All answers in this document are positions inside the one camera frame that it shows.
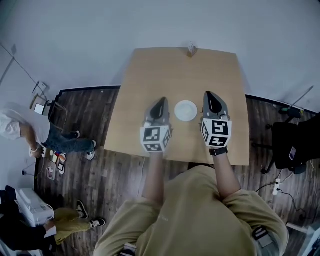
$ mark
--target white marker cube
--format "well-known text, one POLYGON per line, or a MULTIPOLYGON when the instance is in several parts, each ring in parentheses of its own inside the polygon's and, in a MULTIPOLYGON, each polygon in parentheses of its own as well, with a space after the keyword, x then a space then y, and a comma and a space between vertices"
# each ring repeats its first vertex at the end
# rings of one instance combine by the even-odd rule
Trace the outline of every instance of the white marker cube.
POLYGON ((164 152, 171 138, 169 126, 140 128, 140 142, 147 152, 164 152))
POLYGON ((204 118, 201 133, 208 147, 225 148, 231 138, 232 121, 204 118))

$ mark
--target person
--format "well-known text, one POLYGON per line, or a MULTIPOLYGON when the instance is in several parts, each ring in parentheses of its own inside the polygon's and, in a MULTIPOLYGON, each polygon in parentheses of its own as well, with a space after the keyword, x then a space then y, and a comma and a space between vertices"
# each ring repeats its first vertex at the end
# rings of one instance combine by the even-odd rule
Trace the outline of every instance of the person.
POLYGON ((121 206, 93 255, 120 255, 125 244, 137 256, 283 255, 285 224, 256 192, 241 189, 226 150, 213 160, 215 169, 196 166, 164 186, 163 153, 151 153, 142 197, 121 206))
POLYGON ((89 215, 79 200, 77 209, 58 208, 54 219, 44 225, 30 227, 19 213, 18 205, 13 201, 0 204, 0 239, 13 251, 52 251, 68 236, 76 232, 85 232, 91 228, 102 227, 106 221, 96 218, 87 221, 89 215), (44 238, 47 231, 56 227, 56 235, 44 238))
POLYGON ((61 134, 47 116, 12 102, 0 110, 0 135, 9 140, 24 138, 35 158, 41 157, 42 146, 60 153, 86 152, 88 160, 95 157, 94 140, 80 139, 79 131, 61 134))

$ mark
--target khaki pants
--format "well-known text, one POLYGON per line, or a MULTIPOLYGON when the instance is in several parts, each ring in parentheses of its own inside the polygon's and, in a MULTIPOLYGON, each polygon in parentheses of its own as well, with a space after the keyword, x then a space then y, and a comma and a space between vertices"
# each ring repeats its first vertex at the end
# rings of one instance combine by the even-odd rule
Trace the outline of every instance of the khaki pants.
POLYGON ((76 232, 83 232, 90 229, 90 223, 79 218, 76 210, 70 208, 59 208, 54 211, 54 222, 56 244, 60 245, 68 236, 76 232))

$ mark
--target black chair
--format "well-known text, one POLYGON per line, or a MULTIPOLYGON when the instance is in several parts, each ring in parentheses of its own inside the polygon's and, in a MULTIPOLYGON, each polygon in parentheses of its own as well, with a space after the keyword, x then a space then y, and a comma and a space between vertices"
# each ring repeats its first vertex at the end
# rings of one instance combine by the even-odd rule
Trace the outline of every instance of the black chair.
POLYGON ((298 125, 289 122, 293 118, 300 119, 300 112, 289 109, 287 114, 289 118, 285 122, 266 126, 272 130, 272 146, 252 143, 254 148, 273 152, 268 168, 261 170, 263 174, 269 173, 274 164, 277 169, 289 169, 294 174, 302 174, 309 160, 320 158, 320 113, 298 125))

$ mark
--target wooden floor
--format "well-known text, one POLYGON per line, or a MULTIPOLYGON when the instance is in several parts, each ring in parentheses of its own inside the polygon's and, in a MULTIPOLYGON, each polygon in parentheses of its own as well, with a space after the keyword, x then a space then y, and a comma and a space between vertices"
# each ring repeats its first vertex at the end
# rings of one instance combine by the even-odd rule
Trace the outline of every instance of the wooden floor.
MULTIPOLYGON (((68 154, 65 174, 57 173, 55 181, 46 178, 45 169, 48 160, 41 160, 39 172, 41 170, 42 172, 37 179, 38 194, 52 207, 75 208, 77 200, 80 199, 86 205, 90 217, 105 218, 107 225, 126 199, 141 194, 149 166, 148 158, 104 150, 117 95, 118 89, 73 91, 62 94, 59 103, 68 110, 65 130, 80 130, 81 137, 96 140, 96 155, 94 160, 88 161, 85 154, 68 154)), ((285 120, 283 116, 278 114, 279 107, 253 99, 247 99, 247 107, 250 140, 271 145, 272 133, 270 130, 266 130, 265 126, 285 120)), ((300 121, 308 120, 311 117, 311 114, 304 113, 300 121)), ((53 113, 52 118, 55 124, 61 125, 64 122, 64 116, 61 112, 53 113)), ((263 175, 260 172, 271 158, 271 151, 250 147, 250 165, 234 167, 243 189, 256 191, 263 185, 275 181, 280 170, 274 167, 268 175, 263 175)), ((308 163, 305 173, 293 175, 281 185, 283 192, 293 196, 296 207, 304 209, 307 212, 307 217, 311 219, 301 220, 300 216, 303 212, 296 212, 289 195, 280 193, 273 196, 272 185, 262 188, 258 192, 285 223, 307 225, 313 221, 317 205, 314 181, 315 189, 320 194, 318 185, 320 175, 318 160, 314 160, 312 163, 316 168, 315 180, 313 179, 312 166, 308 163)), ((188 163, 166 161, 165 180, 171 180, 187 169, 188 163)), ((291 172, 284 169, 280 179, 283 181, 290 174, 291 172)), ((103 228, 71 235, 58 247, 57 255, 92 255, 95 244, 107 225, 103 228)), ((288 230, 290 239, 285 255, 294 256, 299 252, 305 236, 292 229, 288 230)))

